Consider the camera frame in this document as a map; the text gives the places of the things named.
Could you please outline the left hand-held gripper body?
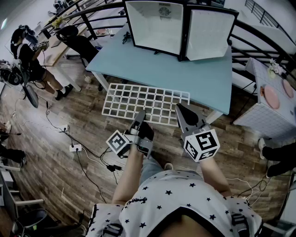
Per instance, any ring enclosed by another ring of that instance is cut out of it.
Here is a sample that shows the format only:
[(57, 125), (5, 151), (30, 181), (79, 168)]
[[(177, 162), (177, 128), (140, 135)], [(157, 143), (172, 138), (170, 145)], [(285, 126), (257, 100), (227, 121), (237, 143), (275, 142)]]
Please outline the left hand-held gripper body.
[(143, 153), (147, 158), (149, 158), (153, 148), (153, 141), (150, 141), (146, 138), (141, 139), (138, 134), (131, 135), (130, 130), (126, 130), (123, 133), (121, 133), (119, 130), (116, 130), (106, 140), (106, 143), (119, 158), (128, 157), (125, 154), (130, 150), (132, 144), (135, 144), (138, 151)]

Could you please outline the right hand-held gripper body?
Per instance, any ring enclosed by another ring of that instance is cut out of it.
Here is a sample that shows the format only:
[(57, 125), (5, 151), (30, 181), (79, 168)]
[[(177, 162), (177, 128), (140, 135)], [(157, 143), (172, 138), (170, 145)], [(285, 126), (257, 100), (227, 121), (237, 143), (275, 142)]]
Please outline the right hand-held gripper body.
[(181, 145), (194, 162), (213, 157), (220, 148), (215, 129), (208, 123), (196, 126), (179, 126), (181, 128)]

